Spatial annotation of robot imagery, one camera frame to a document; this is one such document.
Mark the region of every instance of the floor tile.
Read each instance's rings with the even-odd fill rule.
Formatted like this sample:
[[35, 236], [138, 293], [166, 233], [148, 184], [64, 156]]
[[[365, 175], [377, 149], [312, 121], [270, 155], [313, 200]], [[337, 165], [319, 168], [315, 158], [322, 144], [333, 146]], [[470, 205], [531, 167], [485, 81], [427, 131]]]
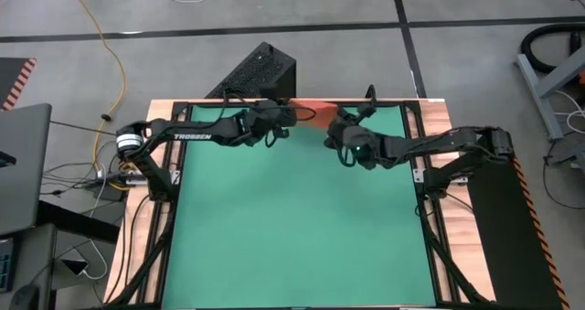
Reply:
[[[104, 32], [388, 22], [392, 0], [84, 0]], [[95, 33], [76, 0], [0, 0], [0, 35]]]
[[569, 0], [403, 0], [409, 21], [583, 16]]

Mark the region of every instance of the black stand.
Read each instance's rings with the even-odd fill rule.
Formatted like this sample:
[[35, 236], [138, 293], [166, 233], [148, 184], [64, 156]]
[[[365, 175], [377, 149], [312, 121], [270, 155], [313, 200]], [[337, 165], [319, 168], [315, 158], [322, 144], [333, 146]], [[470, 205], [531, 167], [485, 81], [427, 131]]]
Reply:
[[109, 243], [115, 243], [118, 240], [118, 232], [120, 231], [118, 227], [110, 223], [90, 219], [79, 213], [39, 200], [37, 225], [45, 223], [52, 223], [58, 230], [65, 230]]

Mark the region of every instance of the green tabletop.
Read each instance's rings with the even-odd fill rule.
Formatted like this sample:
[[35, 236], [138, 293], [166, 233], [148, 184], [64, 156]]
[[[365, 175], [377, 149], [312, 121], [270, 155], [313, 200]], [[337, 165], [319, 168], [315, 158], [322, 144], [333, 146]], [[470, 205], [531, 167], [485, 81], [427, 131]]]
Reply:
[[[362, 125], [404, 136], [399, 107]], [[410, 166], [343, 167], [323, 141], [188, 145], [164, 309], [434, 305]]]

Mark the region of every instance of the black desk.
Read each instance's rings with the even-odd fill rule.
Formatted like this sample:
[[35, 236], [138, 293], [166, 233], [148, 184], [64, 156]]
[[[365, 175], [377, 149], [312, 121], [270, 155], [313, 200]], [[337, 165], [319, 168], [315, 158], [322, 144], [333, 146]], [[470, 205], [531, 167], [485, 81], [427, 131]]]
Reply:
[[[0, 294], [0, 309], [8, 309], [12, 296], [22, 286], [32, 282], [47, 264], [53, 261], [57, 229], [51, 224], [18, 232], [15, 236], [18, 244], [18, 258], [12, 292]], [[38, 287], [38, 309], [49, 309], [51, 300], [50, 266], [43, 270], [34, 281]]]
[[0, 151], [16, 165], [0, 168], [0, 236], [45, 223], [114, 243], [118, 227], [39, 200], [47, 149], [49, 104], [0, 112]]

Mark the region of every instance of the black metal frame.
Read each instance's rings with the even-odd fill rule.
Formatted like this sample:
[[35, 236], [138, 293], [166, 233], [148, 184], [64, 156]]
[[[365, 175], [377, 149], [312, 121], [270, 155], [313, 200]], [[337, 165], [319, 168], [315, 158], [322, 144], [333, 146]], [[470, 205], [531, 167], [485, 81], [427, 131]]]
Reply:
[[[355, 102], [333, 102], [333, 103], [336, 103], [336, 104], [339, 104], [342, 106], [346, 106], [346, 107], [357, 107], [357, 105], [359, 105], [363, 102], [355, 101]], [[197, 106], [199, 106], [199, 107], [221, 107], [223, 105], [224, 105], [224, 103], [222, 103], [222, 102], [215, 102], [215, 103], [176, 102], [175, 106], [173, 108], [173, 115], [171, 117], [171, 120], [177, 121], [179, 115], [183, 112], [186, 115], [186, 119], [190, 119], [195, 107], [197, 107]], [[421, 116], [421, 112], [420, 112], [419, 103], [417, 101], [408, 101], [408, 100], [377, 102], [377, 107], [395, 107], [395, 106], [398, 106], [400, 108], [400, 114], [402, 117], [405, 136], [408, 138], [411, 138], [410, 125], [409, 125], [410, 119], [408, 117], [408, 111], [412, 112], [414, 117], [415, 117], [418, 135], [423, 136], [424, 135], [424, 128], [422, 125], [422, 116]], [[228, 103], [227, 107], [241, 108], [241, 107], [243, 107], [243, 105], [242, 105], [242, 103], [239, 103], [239, 102], [230, 102], [230, 103]], [[173, 151], [173, 143], [168, 143], [166, 145], [165, 157], [163, 160], [163, 167], [165, 167], [165, 168], [168, 168], [168, 166], [170, 164], [170, 160], [171, 160], [170, 157], [171, 157], [172, 151]], [[181, 172], [183, 169], [183, 162], [185, 159], [185, 151], [186, 151], [186, 144], [182, 143], [181, 147], [179, 149], [179, 157], [177, 159], [177, 169]], [[428, 166], [429, 164], [430, 164], [430, 159], [426, 156], [425, 165]], [[411, 167], [416, 167], [416, 161], [414, 161], [414, 160], [411, 161], [410, 165], [411, 165]], [[417, 193], [417, 202], [418, 202], [419, 207], [421, 208], [420, 224], [421, 224], [422, 229], [424, 229], [424, 224], [425, 224], [424, 220], [426, 219], [426, 210], [424, 207], [424, 201], [425, 201], [424, 197], [422, 197], [421, 195], [419, 195]], [[173, 208], [171, 208], [169, 210], [175, 210], [176, 203], [178, 203], [178, 200], [176, 202], [173, 202], [173, 204], [171, 205]], [[431, 202], [431, 204], [433, 206], [433, 210], [435, 211], [435, 213], [439, 213], [439, 215], [435, 215], [435, 224], [438, 227], [438, 231], [439, 231], [439, 234], [438, 234], [439, 241], [440, 241], [441, 245], [449, 245], [449, 242], [447, 240], [446, 229], [444, 226], [444, 222], [442, 220], [441, 206], [440, 206], [437, 199], [434, 199]], [[162, 207], [162, 205], [159, 203], [157, 203], [154, 207], [154, 217], [153, 217], [153, 221], [151, 223], [151, 230], [150, 230], [149, 237], [148, 237], [146, 252], [149, 252], [149, 249], [152, 249], [152, 247], [155, 243], [156, 230], [157, 230], [157, 227], [159, 225], [159, 217], [160, 217], [160, 213], [161, 213], [161, 207]], [[171, 240], [171, 243], [169, 244], [169, 246], [163, 251], [163, 254], [162, 254], [161, 267], [160, 267], [158, 281], [157, 281], [156, 290], [155, 290], [155, 299], [154, 299], [155, 303], [162, 302], [163, 291], [165, 289], [165, 277], [166, 277], [166, 269], [167, 269], [167, 264], [168, 264], [168, 255], [169, 255], [169, 252], [171, 249], [171, 245], [172, 245], [172, 240]], [[431, 273], [431, 282], [432, 282], [432, 287], [433, 287], [433, 293], [435, 296], [435, 300], [439, 303], [439, 302], [443, 301], [442, 296], [441, 296], [441, 287], [440, 287], [440, 282], [439, 282], [439, 276], [438, 276], [438, 272], [437, 272], [435, 258], [433, 255], [433, 250], [430, 246], [430, 243], [426, 240], [426, 237], [425, 237], [425, 246], [427, 249], [427, 255], [428, 255], [428, 259], [429, 259], [429, 269], [430, 269], [430, 273]], [[445, 249], [445, 251], [447, 251], [449, 253], [448, 246], [445, 247], [444, 249]], [[458, 302], [459, 301], [459, 291], [458, 291], [457, 285], [456, 285], [454, 279], [451, 277], [451, 275], [449, 275], [449, 277], [450, 277], [449, 290], [452, 293], [452, 295], [456, 295], [456, 296], [452, 296], [452, 298], [456, 302]], [[139, 294], [138, 294], [138, 299], [137, 299], [137, 302], [139, 302], [139, 303], [144, 302], [145, 286], [146, 285], [147, 285], [147, 279], [145, 279], [145, 281], [142, 283], [142, 285], [139, 289]], [[386, 309], [398, 309], [398, 308], [387, 307]]]
[[[341, 106], [355, 107], [364, 101], [353, 102], [336, 102]], [[204, 107], [219, 107], [223, 106], [223, 102], [215, 103], [188, 103], [177, 102], [173, 107], [173, 120], [177, 120], [181, 112], [186, 113], [186, 119], [190, 119], [196, 106]], [[228, 107], [242, 107], [242, 103], [231, 102], [227, 104]], [[412, 112], [415, 117], [415, 123], [419, 136], [424, 135], [424, 128], [422, 124], [422, 117], [420, 111], [420, 103], [416, 100], [409, 101], [384, 101], [379, 102], [377, 106], [392, 107], [399, 106], [400, 114], [403, 119], [403, 128], [406, 136], [411, 137], [410, 133], [410, 118], [408, 110]], [[179, 157], [177, 163], [182, 165], [185, 159], [186, 144], [182, 143], [179, 149]], [[167, 144], [165, 150], [164, 166], [168, 168], [170, 164], [170, 155], [173, 151], [173, 143]], [[423, 158], [425, 166], [430, 166], [430, 159]], [[416, 166], [414, 161], [410, 161], [411, 166]], [[435, 296], [436, 306], [427, 306], [429, 308], [449, 308], [452, 310], [534, 310], [534, 309], [558, 309], [567, 310], [569, 305], [566, 302], [566, 296], [560, 285], [560, 279], [556, 275], [556, 268], [552, 261], [552, 257], [548, 252], [548, 246], [544, 240], [544, 234], [539, 229], [537, 223], [537, 214], [529, 199], [527, 186], [523, 182], [524, 178], [519, 168], [519, 164], [515, 160], [508, 164], [494, 164], [487, 163], [480, 166], [474, 171], [468, 184], [470, 198], [473, 202], [473, 212], [478, 225], [480, 238], [484, 246], [484, 254], [490, 277], [492, 278], [492, 285], [495, 290], [497, 303], [488, 302], [481, 295], [479, 295], [470, 285], [463, 273], [457, 268], [457, 265], [452, 261], [449, 254], [449, 243], [446, 240], [446, 232], [444, 238], [441, 236], [441, 230], [445, 231], [444, 221], [441, 214], [441, 206], [438, 199], [430, 199], [432, 210], [438, 215], [435, 215], [436, 224], [438, 227], [439, 236], [432, 230], [427, 219], [426, 208], [424, 202], [425, 195], [417, 192], [417, 202], [420, 210], [420, 223], [423, 231], [425, 245], [427, 247], [427, 255], [429, 259], [429, 268], [431, 273], [431, 282]], [[165, 277], [168, 265], [168, 255], [172, 244], [172, 225], [174, 224], [174, 216], [176, 211], [176, 203], [171, 204], [168, 216], [171, 221], [165, 224], [165, 243], [157, 242], [157, 250], [162, 250], [162, 262], [158, 272], [158, 281], [155, 290], [155, 299], [153, 303], [145, 304], [145, 286], [147, 280], [142, 282], [137, 299], [138, 305], [132, 307], [141, 308], [157, 308], [161, 306], [163, 299], [163, 292], [165, 289]], [[157, 210], [157, 215], [153, 217], [151, 224], [151, 231], [149, 235], [147, 253], [149, 248], [154, 249], [154, 238], [160, 220], [160, 206]], [[437, 274], [436, 261], [433, 252], [436, 251], [447, 273], [451, 276], [449, 281], [450, 292], [452, 298], [459, 295], [459, 288], [465, 292], [470, 300], [474, 303], [461, 303], [461, 301], [444, 301], [442, 300], [441, 287]], [[147, 279], [148, 275], [143, 275], [142, 278]], [[112, 305], [112, 308], [118, 308], [119, 305]], [[376, 309], [400, 309], [400, 307], [375, 307]], [[351, 307], [337, 307], [336, 309], [352, 309]]]
[[38, 226], [52, 223], [59, 230], [72, 232], [87, 238], [116, 243], [120, 228], [99, 219], [92, 219], [79, 213], [55, 206], [46, 201], [38, 201]]

